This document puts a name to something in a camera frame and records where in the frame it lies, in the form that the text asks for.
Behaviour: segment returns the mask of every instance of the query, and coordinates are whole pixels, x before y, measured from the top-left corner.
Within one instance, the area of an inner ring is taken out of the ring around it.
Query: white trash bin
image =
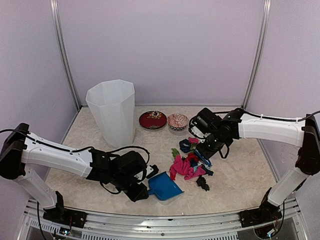
[[[135,138],[135,88],[123,80],[104,81],[89,89],[86,103],[110,147],[131,145]]]

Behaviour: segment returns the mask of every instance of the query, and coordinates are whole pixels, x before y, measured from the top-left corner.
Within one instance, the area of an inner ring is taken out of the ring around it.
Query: red and white bowl
[[[186,115],[183,115],[180,113],[174,113],[168,116],[167,122],[168,122],[169,128],[171,128],[172,130],[182,131],[187,127],[189,123],[189,119]]]

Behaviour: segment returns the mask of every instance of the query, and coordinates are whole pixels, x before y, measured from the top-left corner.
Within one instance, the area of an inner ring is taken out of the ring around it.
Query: marble-patterned surface
[[[157,110],[166,116],[182,113],[191,118],[201,109],[202,107],[189,106],[137,106],[133,144],[149,150],[150,164],[156,164],[160,173],[169,171],[174,161],[171,148],[179,149],[179,141],[191,134],[188,130],[173,132],[169,130],[168,125],[159,130],[146,130],[139,126],[139,116],[146,111]],[[210,109],[228,111],[232,108]],[[111,150],[87,107],[81,109],[64,144],[74,148],[94,146],[103,151]],[[143,151],[137,152],[143,157],[146,156]],[[185,181],[182,176],[177,175],[175,182],[184,193],[174,200],[164,202],[159,201],[154,195],[145,200],[131,202],[123,192],[111,195],[98,182],[57,169],[50,170],[46,183],[63,195],[66,206],[104,213],[145,216],[198,215],[256,207],[259,206],[265,192],[275,184],[268,163],[255,139],[235,140],[227,159],[221,159],[219,154],[215,154],[211,162],[214,175],[205,176],[210,191],[206,192],[198,187],[195,183],[197,178]],[[107,187],[116,191],[110,184]]]

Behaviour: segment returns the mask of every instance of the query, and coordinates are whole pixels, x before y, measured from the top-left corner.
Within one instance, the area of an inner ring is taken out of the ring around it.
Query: dustpan
[[[183,193],[180,187],[164,171],[148,180],[149,195],[154,194],[159,200],[165,201]]]

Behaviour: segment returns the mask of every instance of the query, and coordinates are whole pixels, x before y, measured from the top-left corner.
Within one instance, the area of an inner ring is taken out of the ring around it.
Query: red plate
[[[167,123],[167,117],[160,111],[147,111],[139,118],[140,125],[145,129],[160,129]]]

